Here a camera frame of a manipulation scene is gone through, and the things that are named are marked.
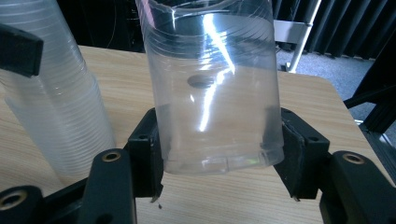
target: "table surface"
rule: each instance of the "table surface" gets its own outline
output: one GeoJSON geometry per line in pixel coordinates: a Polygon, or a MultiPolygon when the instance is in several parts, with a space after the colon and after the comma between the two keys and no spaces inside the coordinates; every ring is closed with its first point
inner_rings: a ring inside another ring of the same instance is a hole
{"type": "MultiPolygon", "coordinates": [[[[146,54],[80,47],[99,85],[123,147],[154,106],[146,54]]],[[[332,84],[321,78],[278,72],[280,103],[331,141],[330,152],[349,150],[385,169],[371,150],[332,84]]],[[[5,92],[0,87],[0,98],[5,92]]],[[[0,101],[0,191],[34,185],[49,195],[64,187],[4,100],[0,101]]],[[[163,176],[159,202],[137,199],[141,223],[321,223],[318,199],[295,202],[273,167],[227,175],[163,176]]]]}

